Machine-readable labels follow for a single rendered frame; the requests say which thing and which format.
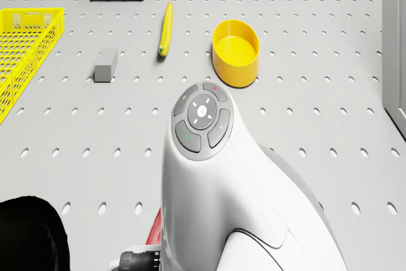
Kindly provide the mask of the red plate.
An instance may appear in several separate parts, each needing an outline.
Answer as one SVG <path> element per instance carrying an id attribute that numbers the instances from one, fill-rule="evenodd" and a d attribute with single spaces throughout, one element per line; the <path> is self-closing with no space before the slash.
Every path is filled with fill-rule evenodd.
<path id="1" fill-rule="evenodd" d="M 154 223 L 150 229 L 146 245 L 159 245 L 160 244 L 160 234 L 162 228 L 162 218 L 161 218 L 161 209 L 158 211 L 157 216 L 155 217 Z"/>

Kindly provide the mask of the black plate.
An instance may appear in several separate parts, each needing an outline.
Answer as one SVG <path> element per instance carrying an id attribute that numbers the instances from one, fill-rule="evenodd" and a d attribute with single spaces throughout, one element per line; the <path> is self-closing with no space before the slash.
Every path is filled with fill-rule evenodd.
<path id="1" fill-rule="evenodd" d="M 70 271 L 67 234 L 48 201 L 23 196 L 0 202 L 0 271 Z"/>

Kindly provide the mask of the yellow bowl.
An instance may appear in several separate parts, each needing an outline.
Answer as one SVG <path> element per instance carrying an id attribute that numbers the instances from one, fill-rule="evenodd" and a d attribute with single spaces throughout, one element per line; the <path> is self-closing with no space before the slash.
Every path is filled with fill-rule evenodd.
<path id="1" fill-rule="evenodd" d="M 241 20 L 219 23 L 212 37 L 212 61 L 218 77 L 234 88 L 251 85 L 259 73 L 259 39 Z"/>

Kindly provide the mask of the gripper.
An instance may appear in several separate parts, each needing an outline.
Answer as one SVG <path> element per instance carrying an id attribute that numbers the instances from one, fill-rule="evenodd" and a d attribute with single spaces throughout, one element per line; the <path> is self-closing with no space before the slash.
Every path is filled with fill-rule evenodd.
<path id="1" fill-rule="evenodd" d="M 109 264 L 109 271 L 162 271 L 160 245 L 135 245 Z"/>

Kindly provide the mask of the yellow basket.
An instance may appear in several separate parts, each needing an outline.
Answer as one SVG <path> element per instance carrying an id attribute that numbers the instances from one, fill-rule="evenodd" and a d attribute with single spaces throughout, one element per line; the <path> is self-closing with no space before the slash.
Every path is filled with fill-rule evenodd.
<path id="1" fill-rule="evenodd" d="M 63 32 L 63 8 L 0 10 L 0 124 Z"/>

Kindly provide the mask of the grey cube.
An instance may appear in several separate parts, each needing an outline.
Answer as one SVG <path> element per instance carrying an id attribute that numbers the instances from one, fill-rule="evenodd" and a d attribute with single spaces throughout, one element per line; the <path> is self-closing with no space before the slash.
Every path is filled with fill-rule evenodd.
<path id="1" fill-rule="evenodd" d="M 117 67 L 116 48 L 102 49 L 95 62 L 94 81 L 96 83 L 110 83 Z"/>

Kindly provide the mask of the banana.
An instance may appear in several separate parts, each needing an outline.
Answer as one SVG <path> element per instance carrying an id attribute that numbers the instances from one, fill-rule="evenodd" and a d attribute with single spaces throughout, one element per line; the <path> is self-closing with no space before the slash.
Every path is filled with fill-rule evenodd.
<path id="1" fill-rule="evenodd" d="M 173 4 L 172 2 L 168 2 L 162 23 L 162 31 L 159 43 L 159 55 L 161 57 L 166 57 L 169 52 L 171 44 L 172 26 L 173 26 Z"/>

